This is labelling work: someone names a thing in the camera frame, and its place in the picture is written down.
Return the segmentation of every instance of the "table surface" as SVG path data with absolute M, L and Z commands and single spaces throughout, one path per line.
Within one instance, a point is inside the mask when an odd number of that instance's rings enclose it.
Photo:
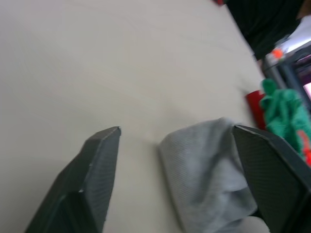
M 180 232 L 156 147 L 229 117 L 262 79 L 210 0 L 0 2 L 0 232 L 22 232 L 84 140 L 122 136 L 107 233 Z

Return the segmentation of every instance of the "gray towel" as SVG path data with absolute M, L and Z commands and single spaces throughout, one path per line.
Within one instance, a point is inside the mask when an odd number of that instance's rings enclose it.
M 236 150 L 233 122 L 206 121 L 166 136 L 159 146 L 186 233 L 234 233 L 257 205 Z

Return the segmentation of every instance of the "gray cloth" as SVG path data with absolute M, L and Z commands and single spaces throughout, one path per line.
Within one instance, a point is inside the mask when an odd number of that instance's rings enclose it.
M 169 134 L 159 152 L 186 233 L 234 233 L 257 205 L 225 118 Z

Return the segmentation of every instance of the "person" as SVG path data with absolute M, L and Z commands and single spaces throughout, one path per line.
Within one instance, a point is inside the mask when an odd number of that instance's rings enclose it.
M 311 15 L 311 0 L 228 0 L 226 4 L 257 60 Z

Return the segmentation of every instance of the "black fabric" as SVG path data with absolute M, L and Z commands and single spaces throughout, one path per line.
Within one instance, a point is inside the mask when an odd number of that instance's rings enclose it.
M 257 60 L 300 24 L 303 0 L 230 0 L 227 6 Z

